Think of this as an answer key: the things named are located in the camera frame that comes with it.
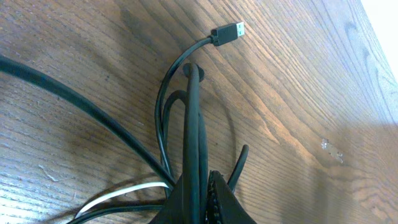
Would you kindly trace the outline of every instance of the cable strain relief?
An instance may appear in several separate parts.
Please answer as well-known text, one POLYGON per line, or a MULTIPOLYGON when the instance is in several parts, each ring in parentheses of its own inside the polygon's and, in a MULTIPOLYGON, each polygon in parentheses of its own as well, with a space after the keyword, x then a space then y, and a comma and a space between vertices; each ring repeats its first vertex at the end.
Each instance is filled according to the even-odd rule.
POLYGON ((218 36, 217 35, 210 35, 209 38, 211 39, 211 43, 214 44, 215 42, 218 41, 218 36))

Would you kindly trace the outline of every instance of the usb connector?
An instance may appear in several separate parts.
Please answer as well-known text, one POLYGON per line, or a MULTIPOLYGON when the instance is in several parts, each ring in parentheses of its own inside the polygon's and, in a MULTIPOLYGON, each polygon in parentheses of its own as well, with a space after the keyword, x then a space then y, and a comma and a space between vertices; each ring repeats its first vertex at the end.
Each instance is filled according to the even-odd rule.
POLYGON ((244 35, 244 23, 228 24, 211 31, 212 43, 221 46, 244 35))

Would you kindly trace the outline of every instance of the wooden surface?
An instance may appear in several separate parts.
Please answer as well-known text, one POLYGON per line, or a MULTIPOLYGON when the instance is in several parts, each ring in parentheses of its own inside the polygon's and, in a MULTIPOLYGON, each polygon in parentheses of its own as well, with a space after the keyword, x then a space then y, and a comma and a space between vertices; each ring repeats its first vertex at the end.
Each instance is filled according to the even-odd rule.
MULTIPOLYGON (((238 21, 243 38, 189 58, 206 72, 210 169, 228 178, 250 146, 236 196, 258 223, 398 223, 398 85, 359 1, 2 0, 0 54, 94 101, 159 157, 153 111, 164 73, 212 28, 238 21)), ((65 223, 96 194, 157 179, 74 106, 0 79, 0 223, 65 223)), ((179 70, 168 93, 186 85, 179 70)), ((178 173, 182 129, 177 103, 169 145, 178 173)), ((163 196, 150 189, 114 202, 163 196)))

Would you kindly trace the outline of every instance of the thick black cable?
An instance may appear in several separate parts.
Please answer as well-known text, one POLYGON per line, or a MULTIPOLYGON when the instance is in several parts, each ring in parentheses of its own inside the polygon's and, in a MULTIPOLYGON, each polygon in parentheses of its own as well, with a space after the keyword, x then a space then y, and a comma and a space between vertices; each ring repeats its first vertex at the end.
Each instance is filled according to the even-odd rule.
POLYGON ((183 54, 181 54, 175 61, 174 63, 170 66, 169 70, 167 71, 165 77, 163 78, 162 84, 160 85, 159 92, 157 94, 157 99, 156 99, 156 104, 155 104, 155 128, 156 128, 156 138, 157 142, 159 143, 159 149, 160 149, 160 156, 162 157, 162 160, 164 162, 164 167, 166 168, 167 172, 171 174, 171 169, 170 169, 170 163, 169 163, 169 158, 164 150, 164 140, 163 140, 163 123, 162 123, 162 105, 163 105, 163 99, 165 97, 167 87, 170 83, 170 80, 172 76, 174 75, 175 71, 178 69, 178 67, 182 64, 182 62, 190 55, 192 52, 194 52, 196 49, 212 43, 212 39, 210 37, 204 38, 202 40, 199 40, 195 44, 193 44, 190 48, 188 48, 186 51, 184 51, 183 54))
POLYGON ((113 208, 103 208, 94 212, 86 213, 79 218, 76 218, 67 224, 82 224, 87 221, 90 221, 94 218, 98 218, 104 215, 109 215, 112 213, 119 212, 140 212, 140 211, 148 211, 148 210, 160 210, 163 208, 163 205, 128 205, 128 206, 120 206, 113 208))
POLYGON ((229 177, 228 180, 228 186, 231 189, 232 193, 235 191, 236 183, 238 183, 239 176, 242 173, 244 163, 246 162, 248 154, 249 154, 249 146, 244 145, 241 154, 239 155, 239 159, 238 161, 236 161, 234 171, 232 171, 231 177, 229 177))
POLYGON ((207 205, 208 150, 206 127, 203 114, 199 111, 199 193, 200 223, 205 223, 207 205))
POLYGON ((158 160, 132 134, 130 134, 115 119, 110 117, 84 96, 49 77, 48 75, 8 59, 2 55, 0 55, 0 71, 6 72, 31 84, 37 85, 47 91, 50 91, 88 113, 91 117, 117 135, 117 137, 124 141, 139 156, 141 156, 141 158, 147 162, 147 164, 155 171, 157 175, 160 176, 160 178, 163 179, 163 181, 169 187, 172 188, 175 185, 175 180, 170 173, 162 167, 158 160))
POLYGON ((182 217, 184 223, 199 224, 199 69, 194 63, 188 66, 189 69, 184 70, 188 77, 188 98, 182 151, 182 217))

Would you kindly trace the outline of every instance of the thin black cable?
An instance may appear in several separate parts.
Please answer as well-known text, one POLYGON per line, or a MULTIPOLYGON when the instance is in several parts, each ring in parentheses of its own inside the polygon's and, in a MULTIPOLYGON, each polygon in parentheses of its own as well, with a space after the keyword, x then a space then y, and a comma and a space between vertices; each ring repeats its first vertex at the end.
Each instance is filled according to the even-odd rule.
POLYGON ((235 191, 236 183, 238 183, 239 176, 242 173, 244 163, 246 162, 248 154, 249 154, 249 146, 244 145, 241 154, 239 155, 239 159, 238 161, 236 161, 234 171, 232 171, 231 177, 229 177, 228 180, 228 186, 231 189, 232 193, 235 191))
POLYGON ((113 208, 103 208, 94 212, 86 213, 79 218, 76 218, 67 224, 82 224, 87 221, 90 221, 94 218, 98 218, 104 215, 109 215, 112 213, 119 212, 140 212, 140 211, 148 211, 148 210, 160 210, 163 208, 163 205, 128 205, 128 206, 120 206, 113 208))
POLYGON ((174 63, 170 66, 169 70, 167 71, 162 84, 160 86, 159 92, 157 94, 157 99, 156 99, 156 104, 155 104, 155 128, 156 128, 156 138, 157 142, 159 143, 159 149, 160 149, 160 155, 162 157, 162 160, 164 161, 164 167, 166 168, 167 172, 169 172, 170 175, 171 169, 170 169, 170 162, 169 162, 169 157, 165 152, 164 149, 164 140, 163 140, 163 123, 162 123, 162 105, 163 105, 163 99, 167 91, 167 87, 170 83, 170 80, 172 76, 174 75, 175 71, 178 69, 178 67, 182 64, 182 62, 190 55, 192 52, 194 52, 196 49, 212 43, 212 39, 210 37, 204 38, 202 40, 199 40, 195 44, 193 44, 191 47, 189 47, 186 51, 184 51, 183 54, 181 54, 175 61, 174 63))
POLYGON ((162 167, 158 160, 132 134, 130 134, 115 119, 110 117, 84 96, 49 77, 48 75, 8 59, 2 55, 0 55, 0 71, 6 72, 31 84, 37 85, 47 91, 50 91, 88 113, 91 117, 117 135, 117 137, 124 141, 139 156, 141 156, 141 158, 147 162, 147 164, 155 171, 157 175, 160 176, 160 178, 163 179, 163 181, 169 187, 172 188, 175 185, 175 180, 169 174, 169 172, 162 167))
MULTIPOLYGON (((169 118, 170 118, 170 110, 172 109, 172 105, 176 100, 181 100, 184 104, 186 103, 187 92, 183 90, 177 90, 173 92, 166 100, 163 109, 163 118, 162 118, 162 125, 163 125, 163 146, 165 154, 167 155, 167 134, 169 130, 169 118)), ((164 189, 166 197, 168 198, 171 191, 170 189, 164 189)))

